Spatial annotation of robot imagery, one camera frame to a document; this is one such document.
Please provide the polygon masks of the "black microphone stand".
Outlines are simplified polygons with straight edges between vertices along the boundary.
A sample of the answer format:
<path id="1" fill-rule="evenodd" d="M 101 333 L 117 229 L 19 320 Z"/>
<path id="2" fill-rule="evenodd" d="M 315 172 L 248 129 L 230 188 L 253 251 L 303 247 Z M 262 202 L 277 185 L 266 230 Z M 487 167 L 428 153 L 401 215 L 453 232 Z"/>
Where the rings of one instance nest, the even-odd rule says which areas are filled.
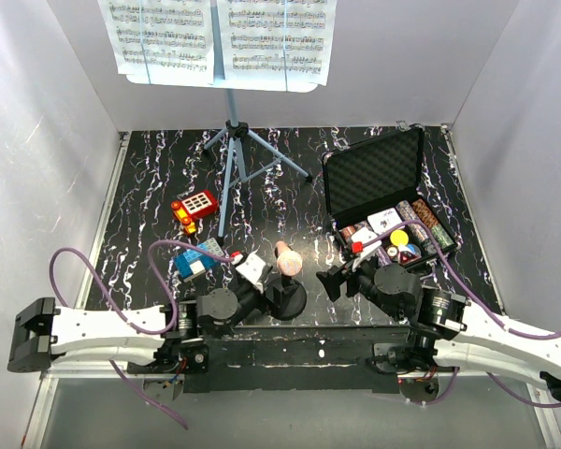
<path id="1" fill-rule="evenodd" d="M 307 305 L 307 291 L 303 284 L 286 275 L 272 280 L 266 287 L 265 296 L 270 314 L 281 321 L 296 318 Z"/>

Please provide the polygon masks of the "pink toy microphone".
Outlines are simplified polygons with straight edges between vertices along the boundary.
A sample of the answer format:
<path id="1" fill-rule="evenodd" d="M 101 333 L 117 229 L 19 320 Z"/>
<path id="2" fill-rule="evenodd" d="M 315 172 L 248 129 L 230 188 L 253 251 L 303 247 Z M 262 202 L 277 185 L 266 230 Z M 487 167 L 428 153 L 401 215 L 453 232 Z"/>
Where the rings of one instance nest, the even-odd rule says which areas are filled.
<path id="1" fill-rule="evenodd" d="M 277 269 L 281 275 L 294 277 L 303 267 L 303 259 L 285 241 L 278 241 L 275 245 Z"/>

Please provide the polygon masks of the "blue music stand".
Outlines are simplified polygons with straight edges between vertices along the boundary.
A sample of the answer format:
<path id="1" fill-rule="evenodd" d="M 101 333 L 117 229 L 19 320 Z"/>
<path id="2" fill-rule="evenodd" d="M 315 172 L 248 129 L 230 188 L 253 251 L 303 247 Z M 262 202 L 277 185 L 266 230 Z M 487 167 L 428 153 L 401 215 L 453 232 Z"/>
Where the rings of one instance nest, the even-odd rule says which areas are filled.
<path id="1" fill-rule="evenodd" d="M 223 69 L 223 50 L 218 9 L 216 6 L 212 6 L 210 10 L 214 49 L 214 83 L 210 84 L 209 88 L 223 88 L 228 120 L 225 122 L 223 128 L 205 144 L 204 151 L 209 152 L 216 143 L 221 141 L 223 138 L 227 138 L 226 162 L 224 168 L 222 199 L 219 201 L 220 218 L 217 232 L 217 241 L 222 244 L 224 243 L 224 237 L 226 234 L 225 228 L 227 225 L 227 210 L 230 190 L 236 184 L 241 185 L 251 181 L 257 176 L 263 175 L 273 166 L 282 163 L 292 168 L 298 175 L 302 176 L 305 182 L 311 183 L 313 177 L 308 171 L 273 147 L 267 140 L 256 134 L 247 123 L 239 120 L 235 101 L 234 87 L 236 84 L 225 79 Z M 250 138 L 273 155 L 273 159 L 269 164 L 252 171 L 251 173 L 247 172 L 244 159 L 243 144 L 246 138 Z"/>

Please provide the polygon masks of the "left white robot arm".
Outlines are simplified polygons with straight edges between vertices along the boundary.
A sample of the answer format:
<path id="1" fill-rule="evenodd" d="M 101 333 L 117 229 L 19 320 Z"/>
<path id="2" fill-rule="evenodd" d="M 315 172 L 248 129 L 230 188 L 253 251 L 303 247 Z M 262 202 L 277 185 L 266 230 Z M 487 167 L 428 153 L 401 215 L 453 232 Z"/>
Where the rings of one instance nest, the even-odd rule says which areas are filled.
<path id="1" fill-rule="evenodd" d="M 263 280 L 272 267 L 251 253 L 238 265 L 239 287 L 216 289 L 177 304 L 132 311 L 125 321 L 115 311 L 82 311 L 42 297 L 17 314 L 7 362 L 15 373 L 41 372 L 53 363 L 115 361 L 173 372 L 191 358 L 201 331 L 226 335 L 233 325 L 264 306 Z"/>

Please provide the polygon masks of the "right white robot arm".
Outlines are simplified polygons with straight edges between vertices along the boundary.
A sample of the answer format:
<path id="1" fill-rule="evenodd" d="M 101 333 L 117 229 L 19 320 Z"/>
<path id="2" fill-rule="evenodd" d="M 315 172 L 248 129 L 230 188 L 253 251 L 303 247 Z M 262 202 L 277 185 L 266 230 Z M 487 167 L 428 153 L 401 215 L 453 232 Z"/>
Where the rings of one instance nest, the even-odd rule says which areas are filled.
<path id="1" fill-rule="evenodd" d="M 397 264 L 332 267 L 316 277 L 331 301 L 361 294 L 394 320 L 408 322 L 404 346 L 371 358 L 378 368 L 479 370 L 532 384 L 561 403 L 561 337 L 532 326 L 514 329 L 508 317 L 491 317 L 469 298 L 425 287 Z"/>

